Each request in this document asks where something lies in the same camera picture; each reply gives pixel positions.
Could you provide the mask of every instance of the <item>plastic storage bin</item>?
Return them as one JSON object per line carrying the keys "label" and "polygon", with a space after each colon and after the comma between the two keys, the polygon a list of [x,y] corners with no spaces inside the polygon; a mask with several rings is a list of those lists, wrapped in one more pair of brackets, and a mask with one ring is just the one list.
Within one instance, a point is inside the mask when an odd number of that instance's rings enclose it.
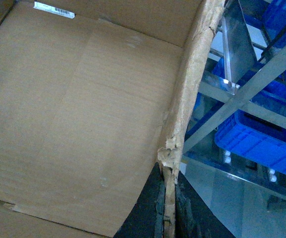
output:
{"label": "plastic storage bin", "polygon": [[215,143],[286,174],[286,129],[238,110],[219,126]]}
{"label": "plastic storage bin", "polygon": [[[273,0],[267,7],[262,21],[273,40],[286,26],[286,0]],[[275,47],[283,48],[286,45],[286,33],[275,43]]]}

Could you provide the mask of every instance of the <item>white label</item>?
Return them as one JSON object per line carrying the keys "label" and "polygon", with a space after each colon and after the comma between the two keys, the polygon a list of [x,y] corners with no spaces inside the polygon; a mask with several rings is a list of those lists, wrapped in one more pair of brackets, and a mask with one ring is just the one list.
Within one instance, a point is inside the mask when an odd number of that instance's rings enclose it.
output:
{"label": "white label", "polygon": [[60,8],[57,8],[54,6],[49,6],[49,5],[46,5],[46,4],[37,2],[37,1],[35,2],[34,8],[42,10],[42,11],[47,11],[47,12],[50,12],[50,13],[53,13],[56,15],[68,17],[71,19],[73,19],[75,17],[75,14],[71,11],[66,11],[66,10],[63,10],[63,9],[60,9]]}

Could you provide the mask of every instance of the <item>storage rack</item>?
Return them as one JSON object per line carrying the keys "label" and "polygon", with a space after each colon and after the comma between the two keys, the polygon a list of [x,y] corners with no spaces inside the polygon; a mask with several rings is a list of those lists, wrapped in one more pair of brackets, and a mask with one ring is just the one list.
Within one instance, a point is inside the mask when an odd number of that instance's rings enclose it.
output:
{"label": "storage rack", "polygon": [[[203,139],[214,134],[215,130],[229,116],[237,110],[242,110],[250,115],[270,122],[275,126],[286,129],[286,105],[278,103],[277,95],[270,94],[270,97],[263,103],[254,101],[252,98],[263,90],[269,83],[286,71],[286,46],[282,49],[274,47],[276,42],[285,36],[286,26],[273,41],[260,21],[256,20],[254,11],[243,12],[238,0],[229,0],[218,27],[223,34],[223,53],[211,49],[210,53],[224,58],[225,78],[218,77],[211,73],[212,59],[208,59],[206,71],[199,87],[199,93],[213,101],[213,107],[206,108],[207,113],[195,122],[191,119],[185,137],[183,149],[183,160],[197,160],[212,168],[225,173],[226,176],[235,177],[253,183],[266,189],[273,196],[268,201],[269,210],[286,208],[286,175],[276,172],[277,181],[270,181],[270,169],[237,155],[231,155],[232,162],[227,164],[223,161],[223,150],[213,143],[215,152],[204,156],[196,152],[197,145]],[[251,41],[246,23],[259,25],[264,36],[267,47]],[[263,50],[259,62],[265,65],[262,68],[256,67],[257,58],[254,47]],[[248,71],[255,74],[245,84],[239,81]],[[196,106],[200,105],[201,98],[198,95]]]}

